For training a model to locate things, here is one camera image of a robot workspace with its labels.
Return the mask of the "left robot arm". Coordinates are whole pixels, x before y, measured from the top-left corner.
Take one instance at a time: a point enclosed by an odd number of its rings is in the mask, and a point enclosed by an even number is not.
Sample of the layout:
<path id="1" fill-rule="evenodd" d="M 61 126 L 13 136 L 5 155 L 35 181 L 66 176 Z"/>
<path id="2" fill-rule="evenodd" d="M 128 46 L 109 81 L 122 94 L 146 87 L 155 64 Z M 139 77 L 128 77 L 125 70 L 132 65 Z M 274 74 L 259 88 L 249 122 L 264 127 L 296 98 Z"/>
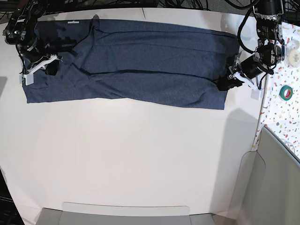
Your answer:
<path id="1" fill-rule="evenodd" d="M 219 77 L 217 88 L 219 91 L 228 91 L 245 83 L 253 90 L 260 90 L 263 78 L 273 75 L 277 64 L 285 58 L 285 41 L 282 34 L 282 16 L 285 12 L 283 2 L 254 0 L 245 6 L 238 6 L 229 0 L 226 2 L 235 9 L 247 10 L 238 28 L 237 39 L 240 47 L 251 56 L 243 61 L 235 57 L 226 75 Z M 258 35 L 258 46 L 254 51 L 248 49 L 241 40 L 242 29 L 251 14 L 255 17 Z M 255 85 L 252 80 L 257 79 L 261 73 L 264 73 L 264 76 Z"/>

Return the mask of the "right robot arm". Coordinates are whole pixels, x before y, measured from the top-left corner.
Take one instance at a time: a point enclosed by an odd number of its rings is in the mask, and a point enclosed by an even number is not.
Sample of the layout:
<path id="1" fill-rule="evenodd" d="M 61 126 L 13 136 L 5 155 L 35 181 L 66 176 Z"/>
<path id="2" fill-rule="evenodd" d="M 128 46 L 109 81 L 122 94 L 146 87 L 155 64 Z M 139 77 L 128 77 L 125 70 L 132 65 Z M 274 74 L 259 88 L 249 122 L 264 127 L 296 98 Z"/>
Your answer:
<path id="1" fill-rule="evenodd" d="M 21 74 L 33 69 L 43 70 L 46 75 L 56 75 L 59 60 L 50 43 L 38 38 L 35 28 L 38 18 L 48 7 L 46 0 L 21 0 L 3 31 L 5 42 L 15 46 L 21 60 Z"/>

